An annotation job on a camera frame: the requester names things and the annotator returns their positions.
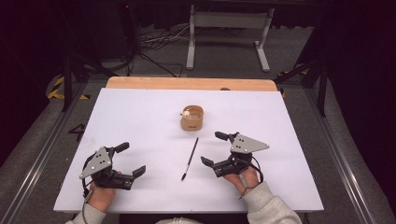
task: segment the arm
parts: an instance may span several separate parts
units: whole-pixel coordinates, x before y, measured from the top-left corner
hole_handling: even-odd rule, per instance
[[[113,202],[116,195],[115,189],[102,189],[91,183],[92,195],[75,219],[66,222],[66,224],[100,224],[106,216],[107,208]]]
[[[266,182],[259,184],[256,171],[249,167],[242,173],[245,189],[238,175],[226,175],[225,179],[235,185],[247,204],[247,219],[250,224],[257,223],[301,223],[297,214],[283,200],[272,194]]]

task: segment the metal rail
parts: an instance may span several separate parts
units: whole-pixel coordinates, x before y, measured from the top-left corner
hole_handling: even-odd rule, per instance
[[[311,107],[315,110],[315,115],[318,120],[318,123],[326,135],[326,139],[328,141],[328,145],[330,147],[330,153],[332,155],[332,159],[337,167],[338,173],[340,174],[343,183],[346,187],[346,191],[352,201],[353,206],[355,207],[356,213],[361,220],[361,223],[365,224],[375,224],[376,221],[373,215],[370,213],[367,202],[365,201],[363,194],[361,192],[361,188],[352,173],[352,170],[349,167],[347,159],[344,155],[344,152],[341,148],[337,146],[335,143],[332,129],[329,125],[329,122],[326,118],[323,118],[320,115],[320,112],[317,107],[317,98],[312,89],[304,89],[306,97],[311,104]]]
[[[8,210],[4,214],[3,218],[1,219],[2,224],[11,224],[15,223],[18,215],[20,214],[22,208],[24,207],[26,201],[28,200],[30,194],[32,193],[35,184],[38,181],[38,178],[41,176],[47,161],[50,159],[50,155],[58,141],[58,138],[61,134],[64,125],[66,124],[71,112],[73,111],[74,107],[77,104],[78,97],[83,93],[86,87],[86,83],[78,83],[76,84],[76,90],[73,94],[73,101],[71,102],[69,108],[64,111],[58,120],[55,123],[54,128],[52,129],[47,142],[42,147],[40,153],[35,160],[32,168],[28,172],[27,176],[25,177],[23,183],[21,184],[18,193],[16,194],[14,200],[12,201],[11,205],[9,206]]]

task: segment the sleeve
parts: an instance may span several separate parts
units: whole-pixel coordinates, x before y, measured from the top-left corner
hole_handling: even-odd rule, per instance
[[[85,204],[84,208],[84,217],[89,224],[100,224],[102,220],[105,218],[106,213],[103,213],[96,208],[90,206],[89,204]],[[82,217],[82,212],[76,216],[75,219],[66,222],[66,224],[85,224],[84,218]]]
[[[301,223],[299,216],[283,200],[272,194],[266,182],[261,183],[243,197],[247,204],[250,224]]]

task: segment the person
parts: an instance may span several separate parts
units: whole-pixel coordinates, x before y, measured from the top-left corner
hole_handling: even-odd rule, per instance
[[[241,198],[247,205],[247,220],[250,224],[302,223],[299,216],[280,197],[273,195],[265,181],[259,183],[256,170],[249,167],[241,175],[226,175],[224,178],[241,193]],[[113,202],[116,191],[98,188],[93,183],[91,191],[92,195],[83,209],[84,214],[79,213],[75,219],[66,224],[99,224],[102,222],[106,216],[107,208]],[[200,224],[200,222],[183,217],[161,220],[156,224],[170,223]]]

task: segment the metal bracket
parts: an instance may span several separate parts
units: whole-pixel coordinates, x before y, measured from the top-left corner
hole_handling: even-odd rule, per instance
[[[248,154],[250,152],[260,151],[269,147],[270,146],[266,143],[238,134],[231,145],[231,152]]]
[[[111,166],[112,161],[107,154],[106,148],[101,147],[95,155],[93,155],[92,159],[88,162],[87,167],[82,171],[81,175],[79,175],[80,179],[83,179],[89,175],[93,175],[109,166]]]

